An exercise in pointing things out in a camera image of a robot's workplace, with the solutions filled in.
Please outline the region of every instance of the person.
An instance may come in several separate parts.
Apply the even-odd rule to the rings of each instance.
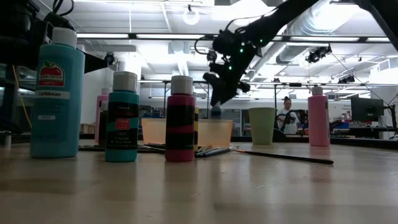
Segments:
[[[284,127],[283,132],[285,134],[296,134],[297,123],[299,123],[299,119],[296,113],[293,111],[290,112],[291,107],[292,100],[289,97],[285,96],[284,107],[276,112],[278,128],[281,130]],[[290,121],[284,126],[285,118],[288,113],[290,114]]]

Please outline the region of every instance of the white bottle cap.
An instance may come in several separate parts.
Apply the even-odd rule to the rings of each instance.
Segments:
[[[54,27],[52,29],[52,44],[65,44],[76,48],[77,34],[71,29]]]
[[[189,94],[192,95],[192,77],[185,75],[175,75],[172,77],[172,91],[171,94]]]
[[[110,93],[112,93],[112,88],[110,87],[104,87],[101,90],[102,95],[109,95]]]
[[[320,87],[320,86],[315,86],[315,87],[312,87],[311,92],[312,92],[313,96],[322,95],[323,94],[323,88]]]
[[[108,102],[107,101],[102,101],[101,110],[102,111],[107,111],[108,110]]]
[[[195,97],[195,106],[196,106],[196,105],[197,105],[197,97],[198,97],[198,94],[195,93],[195,92],[193,92],[193,93],[192,93],[192,96]]]
[[[137,93],[137,75],[132,72],[113,73],[113,91],[128,90]]]

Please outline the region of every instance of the wooden table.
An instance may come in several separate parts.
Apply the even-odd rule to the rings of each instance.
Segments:
[[[334,166],[230,152],[168,163],[103,152],[31,159],[29,145],[0,149],[0,223],[397,223],[398,153],[308,144],[242,148],[330,158]]]

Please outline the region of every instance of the pink paint bottle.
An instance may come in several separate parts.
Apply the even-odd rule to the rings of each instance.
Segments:
[[[193,160],[195,139],[195,98],[192,77],[172,77],[171,96],[167,98],[165,158],[172,162]]]
[[[330,145],[328,97],[320,86],[313,87],[308,97],[308,127],[311,146]]]
[[[97,105],[96,105],[96,114],[95,114],[95,142],[98,142],[98,138],[100,136],[100,113],[101,113],[101,105],[103,101],[109,101],[109,94],[112,92],[112,88],[105,87],[102,88],[101,95],[97,96]]]

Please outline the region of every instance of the teal paint bottle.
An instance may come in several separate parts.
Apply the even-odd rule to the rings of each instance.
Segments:
[[[133,162],[137,159],[139,95],[137,75],[115,72],[109,94],[105,160]]]
[[[74,30],[55,27],[40,47],[30,156],[72,157],[78,152],[85,55]]]

